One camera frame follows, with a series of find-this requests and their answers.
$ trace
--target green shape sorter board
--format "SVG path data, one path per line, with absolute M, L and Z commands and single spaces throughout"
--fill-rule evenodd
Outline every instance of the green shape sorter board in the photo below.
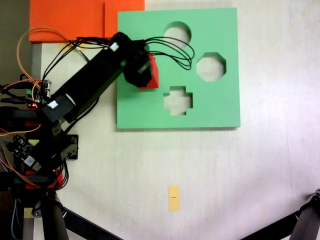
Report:
M 132 11 L 118 13 L 118 30 L 132 40 L 163 36 L 172 23 L 182 22 L 191 31 L 194 48 L 192 69 L 187 71 L 167 56 L 156 56 L 159 88 L 139 90 L 117 79 L 118 129 L 240 127 L 238 28 L 236 8 Z M 151 51 L 164 51 L 151 44 Z M 218 53 L 226 62 L 226 73 L 218 81 L 204 81 L 196 72 L 205 55 Z M 192 93 L 192 108 L 186 115 L 171 115 L 164 108 L 164 95 L 174 87 Z

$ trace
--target metal stand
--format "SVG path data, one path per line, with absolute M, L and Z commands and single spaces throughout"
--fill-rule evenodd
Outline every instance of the metal stand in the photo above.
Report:
M 54 190 L 48 191 L 32 213 L 35 218 L 42 217 L 45 240 L 69 240 L 67 229 L 87 240 L 123 240 L 73 211 L 63 208 Z
M 320 228 L 320 189 L 312 194 L 299 211 L 243 238 L 242 240 L 316 240 Z

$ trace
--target cable bundle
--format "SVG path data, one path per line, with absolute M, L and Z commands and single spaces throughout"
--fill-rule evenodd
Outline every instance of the cable bundle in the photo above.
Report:
M 190 56 L 185 50 L 183 50 L 181 47 L 177 46 L 176 44 L 164 40 L 164 39 L 170 39 L 174 41 L 178 41 L 180 43 L 185 44 L 189 49 L 192 51 L 192 55 Z M 180 56 L 168 54 L 162 51 L 149 51 L 148 53 L 153 56 L 167 56 L 170 57 L 172 60 L 174 60 L 180 67 L 182 67 L 185 70 L 190 70 L 192 67 L 192 59 L 195 57 L 195 50 L 186 42 L 169 36 L 155 36 L 151 37 L 145 40 L 145 46 L 148 46 L 150 44 L 159 44 L 166 46 L 172 50 L 174 50 L 176 53 L 178 53 Z

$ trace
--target cross-shaped hole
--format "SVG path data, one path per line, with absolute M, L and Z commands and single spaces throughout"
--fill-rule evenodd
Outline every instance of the cross-shaped hole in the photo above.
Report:
M 163 94 L 164 109 L 170 109 L 170 115 L 186 115 L 193 108 L 192 93 L 185 86 L 172 86 L 170 93 Z

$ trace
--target orange wire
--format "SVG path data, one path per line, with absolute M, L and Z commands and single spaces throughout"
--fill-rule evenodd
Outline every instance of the orange wire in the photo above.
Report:
M 34 184 L 33 182 L 31 182 L 29 179 L 27 179 L 25 176 L 23 176 L 22 174 L 20 174 L 19 172 L 17 172 L 15 169 L 13 169 L 11 166 L 7 165 L 1 158 L 0 161 L 10 170 L 14 171 L 16 174 L 18 174 L 18 176 L 20 178 L 22 178 L 22 180 L 24 180 L 27 184 L 33 185 L 35 187 L 40 188 L 38 185 Z
M 2 134 L 0 135 L 0 137 L 4 137 L 4 136 L 7 136 L 7 135 L 11 135 L 11 134 L 25 134 L 25 133 L 31 133 L 35 130 L 38 130 L 39 128 L 41 127 L 41 124 L 39 126 L 37 126 L 35 129 L 33 130 L 29 130 L 29 131 L 13 131 L 13 132 L 8 132 L 6 134 Z
M 1 128 L 1 127 L 0 127 L 0 130 L 1 130 L 2 132 L 5 132 L 5 133 L 7 133 L 7 134 L 10 134 L 11 136 L 14 136 L 13 134 L 11 134 L 11 132 L 8 132 L 7 130 L 4 130 L 4 129 Z
M 16 59 L 18 61 L 18 64 L 19 64 L 19 67 L 21 69 L 21 71 L 27 76 L 28 79 L 32 79 L 31 75 L 27 73 L 27 71 L 24 69 L 24 67 L 22 66 L 21 64 L 21 61 L 20 61 L 20 45 L 21 45 L 21 42 L 22 40 L 24 39 L 24 37 L 34 31 L 34 30 L 39 30 L 39 29 L 42 29 L 42 30 L 50 30 L 50 31 L 53 31 L 53 32 L 56 32 L 58 34 L 60 34 L 63 38 L 65 38 L 68 42 L 69 42 L 69 39 L 63 35 L 61 32 L 59 32 L 58 30 L 54 29 L 54 28 L 51 28 L 51 27 L 35 27 L 35 28 L 32 28 L 32 29 L 29 29 L 28 31 L 26 31 L 20 38 L 17 46 L 16 46 Z
M 15 84 L 18 84 L 18 83 L 23 83 L 23 82 L 28 82 L 28 81 L 38 81 L 38 82 L 41 82 L 41 80 L 39 80 L 39 79 L 33 79 L 33 78 L 24 79 L 24 80 L 21 80 L 21 81 L 16 81 L 16 82 L 10 83 L 10 84 L 6 85 L 5 87 L 3 87 L 3 89 L 7 89 L 8 87 L 10 87 L 10 86 L 12 86 L 12 85 L 15 85 Z

